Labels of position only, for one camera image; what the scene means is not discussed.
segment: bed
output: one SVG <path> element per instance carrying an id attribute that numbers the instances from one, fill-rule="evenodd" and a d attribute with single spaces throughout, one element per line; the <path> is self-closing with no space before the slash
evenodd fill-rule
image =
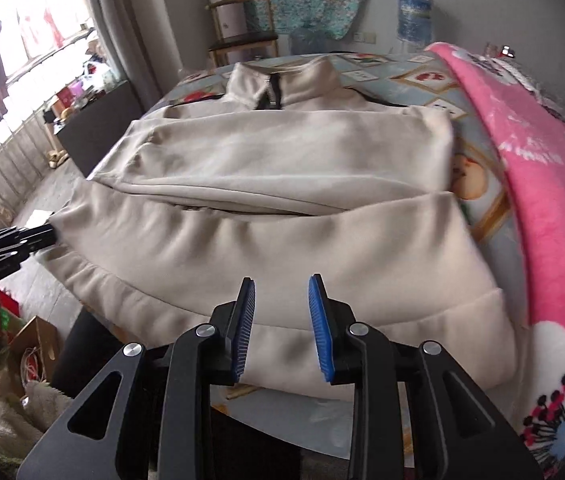
<path id="1" fill-rule="evenodd" d="M 291 56 L 255 63 L 292 67 L 306 63 L 311 57 Z M 493 388 L 489 395 L 522 434 L 525 431 L 522 421 L 531 410 L 521 395 L 529 332 L 525 261 L 505 172 L 482 119 L 447 63 L 433 52 L 394 56 L 342 53 L 331 54 L 329 59 L 340 73 L 342 85 L 365 94 L 370 100 L 443 108 L 450 113 L 456 137 L 452 190 L 460 201 L 474 241 L 496 283 L 505 292 L 519 349 L 516 377 Z M 232 66 L 224 66 L 213 72 L 192 74 L 150 113 L 168 105 L 224 94 L 231 72 Z M 349 402 L 296 396 L 248 384 L 215 387 L 212 402 L 217 410 L 287 442 L 332 456 L 349 456 L 352 427 Z M 405 450 L 409 455 L 412 450 L 408 413 L 406 406 L 402 409 L 406 421 Z"/>

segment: red cloth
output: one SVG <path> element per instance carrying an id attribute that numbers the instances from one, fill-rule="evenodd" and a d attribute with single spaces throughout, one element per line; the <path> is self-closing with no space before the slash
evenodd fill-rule
<path id="1" fill-rule="evenodd" d="M 0 290 L 0 306 L 7 309 L 14 316 L 20 317 L 20 303 L 2 290 Z"/>
<path id="2" fill-rule="evenodd" d="M 43 56 L 51 50 L 60 48 L 64 41 L 48 8 L 45 8 L 41 14 L 21 15 L 20 33 L 31 57 Z"/>

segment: pink fleece blanket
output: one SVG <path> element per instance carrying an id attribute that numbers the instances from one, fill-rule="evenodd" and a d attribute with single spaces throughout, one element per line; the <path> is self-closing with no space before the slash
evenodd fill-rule
<path id="1" fill-rule="evenodd" d="M 527 256 L 530 324 L 565 327 L 565 123 L 492 61 L 446 43 L 429 50 L 453 70 L 503 160 Z"/>

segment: wall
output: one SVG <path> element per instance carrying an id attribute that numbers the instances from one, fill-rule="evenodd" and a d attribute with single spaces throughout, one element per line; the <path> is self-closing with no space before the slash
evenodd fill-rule
<path id="1" fill-rule="evenodd" d="M 178 82 L 182 67 L 165 0 L 131 0 L 142 39 L 163 93 Z"/>
<path id="2" fill-rule="evenodd" d="M 160 88 L 169 92 L 178 70 L 208 66 L 207 48 L 215 40 L 207 0 L 131 0 Z"/>
<path id="3" fill-rule="evenodd" d="M 509 44 L 517 59 L 565 97 L 565 0 L 434 0 L 436 39 L 482 52 Z M 342 50 L 397 50 L 397 0 L 367 0 L 353 31 L 375 32 L 376 44 L 339 42 Z"/>
<path id="4" fill-rule="evenodd" d="M 207 0 L 165 0 L 169 22 L 176 38 L 182 65 L 200 70 L 207 67 L 207 48 L 215 40 Z"/>

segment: window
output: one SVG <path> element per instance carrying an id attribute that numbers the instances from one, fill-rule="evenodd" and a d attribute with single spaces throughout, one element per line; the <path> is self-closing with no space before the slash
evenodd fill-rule
<path id="1" fill-rule="evenodd" d="M 85 0 L 0 0 L 0 55 L 8 76 L 8 113 L 0 144 L 82 73 L 93 26 Z"/>

